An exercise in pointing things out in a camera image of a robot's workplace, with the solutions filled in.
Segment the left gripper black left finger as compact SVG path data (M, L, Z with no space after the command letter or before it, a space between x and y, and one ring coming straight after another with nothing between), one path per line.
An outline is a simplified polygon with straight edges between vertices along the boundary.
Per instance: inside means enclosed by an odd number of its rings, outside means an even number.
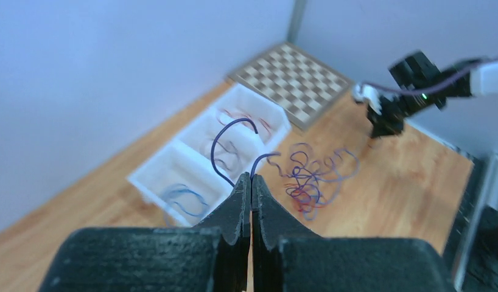
M244 291L251 182L191 228L81 228L59 247L40 291Z

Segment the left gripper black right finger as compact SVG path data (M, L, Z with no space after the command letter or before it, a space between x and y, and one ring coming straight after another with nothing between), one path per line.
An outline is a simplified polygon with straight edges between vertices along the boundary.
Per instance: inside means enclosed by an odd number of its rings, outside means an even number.
M252 178L255 291L453 291L443 259L419 238L325 238Z

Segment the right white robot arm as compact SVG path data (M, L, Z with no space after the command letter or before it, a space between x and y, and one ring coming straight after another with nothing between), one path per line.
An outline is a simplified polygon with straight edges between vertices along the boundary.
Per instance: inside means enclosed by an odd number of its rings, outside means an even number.
M370 138L397 136L405 120L430 106L442 110L449 98L498 95L498 57L471 58L438 69L418 50L388 68L398 89L371 82L356 86L372 124Z

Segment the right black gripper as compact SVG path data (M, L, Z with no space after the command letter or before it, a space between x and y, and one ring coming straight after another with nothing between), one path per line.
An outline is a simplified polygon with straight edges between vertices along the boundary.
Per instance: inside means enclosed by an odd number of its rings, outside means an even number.
M404 131L405 97L397 96L389 100L380 96L378 105L381 106L380 112L371 102L367 105L366 117L372 124L370 138L400 135Z

